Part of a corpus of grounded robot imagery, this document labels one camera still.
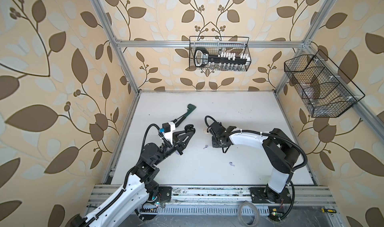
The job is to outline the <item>black round charging case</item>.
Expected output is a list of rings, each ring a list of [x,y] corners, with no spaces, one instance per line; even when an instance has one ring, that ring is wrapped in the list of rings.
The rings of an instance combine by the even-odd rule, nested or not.
[[[195,133],[195,132],[196,132],[196,130],[195,130],[193,124],[188,124],[188,125],[186,125],[186,126],[185,126],[185,131],[188,132],[188,133],[190,133],[190,132],[191,132],[191,133]]]

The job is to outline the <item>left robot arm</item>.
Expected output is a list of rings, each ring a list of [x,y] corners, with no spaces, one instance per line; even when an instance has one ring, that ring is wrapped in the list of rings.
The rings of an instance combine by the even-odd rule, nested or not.
[[[151,124],[145,136],[152,127],[162,140],[161,146],[142,142],[138,162],[127,171],[123,184],[94,211],[85,217],[75,216],[69,221],[70,227],[118,227],[145,203],[160,197],[159,184],[155,181],[160,171],[158,164],[175,152],[182,155],[196,130],[192,124],[182,131],[176,131],[174,122],[164,123],[162,127]]]

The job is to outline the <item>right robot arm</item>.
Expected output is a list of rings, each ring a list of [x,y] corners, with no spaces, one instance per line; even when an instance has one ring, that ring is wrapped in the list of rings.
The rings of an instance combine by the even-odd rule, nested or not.
[[[283,200],[283,191],[291,182],[295,171],[308,163],[305,151],[281,129],[275,128],[271,132],[235,130],[236,126],[225,128],[221,122],[209,115],[204,121],[208,128],[207,132],[212,135],[213,147],[222,149],[224,154],[233,145],[244,145],[265,151],[273,170],[262,198],[270,203],[279,203]]]

